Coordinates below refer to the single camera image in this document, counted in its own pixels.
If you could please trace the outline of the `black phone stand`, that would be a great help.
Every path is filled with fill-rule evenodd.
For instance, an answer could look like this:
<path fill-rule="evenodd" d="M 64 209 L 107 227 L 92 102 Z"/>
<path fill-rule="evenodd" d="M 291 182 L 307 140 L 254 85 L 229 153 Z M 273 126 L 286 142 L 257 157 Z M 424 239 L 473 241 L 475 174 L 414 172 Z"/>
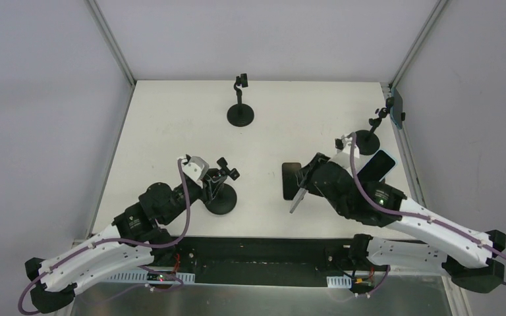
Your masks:
<path fill-rule="evenodd" d="M 228 162 L 224 157 L 219 158 L 216 163 L 219 166 L 216 169 L 225 171 L 227 179 L 230 178 L 231 180 L 237 180 L 240 177 L 240 172 L 236 168 L 230 169 L 228 167 Z M 224 185 L 216 199 L 211 204 L 205 206 L 210 213 L 222 216 L 230 213 L 235 208 L 236 204 L 237 193 L 235 189 L 224 182 Z"/>
<path fill-rule="evenodd" d="M 395 98 L 388 97 L 385 100 L 385 106 L 381 109 L 376 109 L 376 118 L 369 118 L 369 130 L 356 131 L 356 145 L 359 148 L 361 155 L 373 155 L 380 148 L 380 140 L 375 134 L 376 129 L 380 126 L 382 120 L 390 114 L 394 106 Z"/>
<path fill-rule="evenodd" d="M 236 92 L 237 103 L 229 107 L 227 111 L 228 122 L 236 127 L 245 127 L 254 120 L 254 110 L 242 101 L 242 89 L 248 87 L 247 73 L 236 77 L 233 89 Z"/>

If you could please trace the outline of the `black phone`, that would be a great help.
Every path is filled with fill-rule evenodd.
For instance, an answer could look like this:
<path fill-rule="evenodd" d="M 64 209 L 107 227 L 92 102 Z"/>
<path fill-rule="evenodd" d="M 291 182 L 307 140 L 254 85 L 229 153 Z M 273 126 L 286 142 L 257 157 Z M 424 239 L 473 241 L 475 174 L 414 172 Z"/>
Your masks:
<path fill-rule="evenodd" d="M 282 191 L 285 201 L 292 201 L 299 191 L 297 172 L 301 168 L 302 165 L 297 162 L 286 162 L 281 165 Z"/>

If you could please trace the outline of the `blue-cased phone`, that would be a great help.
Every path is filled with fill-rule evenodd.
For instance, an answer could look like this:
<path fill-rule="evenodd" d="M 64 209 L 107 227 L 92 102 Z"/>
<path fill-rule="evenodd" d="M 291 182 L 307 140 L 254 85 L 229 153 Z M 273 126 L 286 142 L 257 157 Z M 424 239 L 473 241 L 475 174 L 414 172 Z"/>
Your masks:
<path fill-rule="evenodd" d="M 397 160 L 387 151 L 379 149 L 357 172 L 357 176 L 361 182 L 383 182 L 396 166 Z"/>

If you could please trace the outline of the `blue phone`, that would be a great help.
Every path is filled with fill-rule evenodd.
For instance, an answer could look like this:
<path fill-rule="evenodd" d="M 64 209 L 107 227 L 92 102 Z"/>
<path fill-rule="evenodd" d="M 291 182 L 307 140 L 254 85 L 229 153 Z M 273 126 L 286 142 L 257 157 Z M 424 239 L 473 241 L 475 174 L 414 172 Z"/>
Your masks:
<path fill-rule="evenodd" d="M 389 117 L 398 130 L 403 129 L 406 114 L 403 109 L 403 97 L 397 88 L 391 88 L 391 97 L 393 98 L 393 105 L 390 109 Z"/>

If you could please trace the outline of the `silver phone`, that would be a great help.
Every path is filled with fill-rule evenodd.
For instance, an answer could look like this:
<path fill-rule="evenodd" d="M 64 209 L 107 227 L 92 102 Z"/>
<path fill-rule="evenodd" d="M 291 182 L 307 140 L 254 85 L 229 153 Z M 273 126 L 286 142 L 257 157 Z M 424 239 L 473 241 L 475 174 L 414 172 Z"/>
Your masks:
<path fill-rule="evenodd" d="M 297 193 L 295 194 L 291 207 L 289 209 L 289 213 L 293 214 L 294 211 L 297 209 L 301 201 L 304 199 L 305 195 L 308 193 L 308 190 L 306 188 L 299 188 Z"/>

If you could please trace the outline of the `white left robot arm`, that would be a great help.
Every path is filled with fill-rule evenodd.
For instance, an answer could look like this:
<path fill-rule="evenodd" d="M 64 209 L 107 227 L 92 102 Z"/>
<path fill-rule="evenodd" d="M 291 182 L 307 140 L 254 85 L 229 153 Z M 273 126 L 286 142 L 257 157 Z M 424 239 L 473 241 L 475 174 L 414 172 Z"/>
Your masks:
<path fill-rule="evenodd" d="M 174 247 L 189 229 L 192 204 L 201 201 L 216 208 L 228 187 L 226 180 L 239 178 L 239 171 L 224 162 L 220 159 L 219 166 L 211 168 L 199 157 L 181 157 L 178 186 L 153 183 L 136 203 L 91 238 L 55 257 L 27 260 L 24 266 L 30 283 L 18 299 L 18 310 L 23 315 L 54 313 L 125 269 L 153 262 L 169 265 Z"/>

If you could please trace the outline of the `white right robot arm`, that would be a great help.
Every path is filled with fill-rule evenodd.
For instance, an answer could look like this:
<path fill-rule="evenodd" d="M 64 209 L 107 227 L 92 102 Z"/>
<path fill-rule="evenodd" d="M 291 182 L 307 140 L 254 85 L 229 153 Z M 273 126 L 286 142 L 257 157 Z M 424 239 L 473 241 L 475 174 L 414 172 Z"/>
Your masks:
<path fill-rule="evenodd" d="M 487 294 L 505 281 L 497 256 L 506 235 L 459 225 L 426 209 L 404 192 L 380 181 L 363 181 L 349 166 L 321 153 L 287 175 L 298 204 L 305 194 L 324 198 L 338 216 L 366 226 L 395 230 L 416 243 L 356 234 L 347 252 L 351 267 L 392 265 L 447 276 L 465 290 Z"/>

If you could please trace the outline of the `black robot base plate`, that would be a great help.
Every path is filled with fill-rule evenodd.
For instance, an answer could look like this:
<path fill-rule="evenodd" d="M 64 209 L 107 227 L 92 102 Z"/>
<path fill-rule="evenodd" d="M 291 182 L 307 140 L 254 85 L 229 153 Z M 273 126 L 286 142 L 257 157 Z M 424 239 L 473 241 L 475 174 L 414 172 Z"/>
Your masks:
<path fill-rule="evenodd" d="M 369 270 L 349 239 L 186 237 L 154 267 L 192 273 L 197 284 L 325 287 L 327 277 Z"/>

